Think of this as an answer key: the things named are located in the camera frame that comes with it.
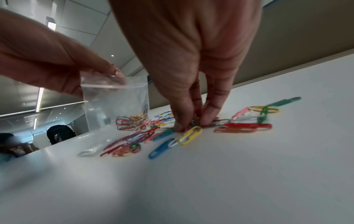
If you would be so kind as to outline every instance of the clear plastic bag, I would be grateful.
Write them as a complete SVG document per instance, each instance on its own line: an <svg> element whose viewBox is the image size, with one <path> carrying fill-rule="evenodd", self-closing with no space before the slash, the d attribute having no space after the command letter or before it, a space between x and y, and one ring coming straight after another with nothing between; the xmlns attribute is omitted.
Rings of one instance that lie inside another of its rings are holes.
<svg viewBox="0 0 354 224"><path fill-rule="evenodd" d="M116 77L81 72L81 87L89 131L107 125L118 130L136 130L148 119L147 77Z"/></svg>

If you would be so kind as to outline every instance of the white table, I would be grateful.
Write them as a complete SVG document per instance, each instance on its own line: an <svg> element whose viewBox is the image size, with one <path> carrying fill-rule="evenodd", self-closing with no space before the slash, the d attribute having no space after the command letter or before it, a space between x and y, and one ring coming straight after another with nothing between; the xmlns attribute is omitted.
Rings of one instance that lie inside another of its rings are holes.
<svg viewBox="0 0 354 224"><path fill-rule="evenodd" d="M125 158L76 157L114 130L16 159L0 166L0 223L354 223L353 83L350 55L235 88L221 118L303 99L270 115L270 131L204 130L153 161L161 141Z"/></svg>

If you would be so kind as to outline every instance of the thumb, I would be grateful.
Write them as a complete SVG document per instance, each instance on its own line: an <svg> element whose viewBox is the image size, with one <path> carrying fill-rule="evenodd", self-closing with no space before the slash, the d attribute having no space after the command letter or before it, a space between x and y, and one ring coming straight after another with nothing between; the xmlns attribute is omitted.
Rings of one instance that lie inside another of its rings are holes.
<svg viewBox="0 0 354 224"><path fill-rule="evenodd" d="M171 110L175 117L175 132L184 131L194 116L194 105L189 95L168 99L171 104Z"/></svg>

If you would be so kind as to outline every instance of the chain of paper clips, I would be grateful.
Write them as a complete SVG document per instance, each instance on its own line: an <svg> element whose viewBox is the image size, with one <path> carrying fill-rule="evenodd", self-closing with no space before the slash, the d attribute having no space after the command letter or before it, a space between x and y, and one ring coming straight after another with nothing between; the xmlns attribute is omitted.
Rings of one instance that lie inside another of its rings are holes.
<svg viewBox="0 0 354 224"><path fill-rule="evenodd" d="M210 125L203 128L216 127L216 129L214 129L214 132L216 133L253 133L256 131L269 130L273 126L271 124L264 123L267 120L268 115L280 112L277 107L300 99L301 97L295 97L268 104L266 106L246 107L237 112L231 117L231 119L218 118L215 119ZM252 113L254 112L259 113L259 115L253 116ZM108 145L103 149L104 153L102 153L101 156L106 154L112 154L112 156L127 156L130 154L135 154L141 151L141 143L148 143L150 141L155 142L174 133L173 128L161 128L167 125L170 121L174 120L171 111L167 111L155 117L158 119L154 121L145 119L140 123L140 126L134 127L134 129L137 130L136 133ZM162 152L168 150L169 148L189 143L202 132L202 128L199 126L198 120L199 118L196 117L192 121L191 125L193 127L187 132L177 138L171 138L163 142L163 144L149 154L149 159L158 157Z"/></svg>

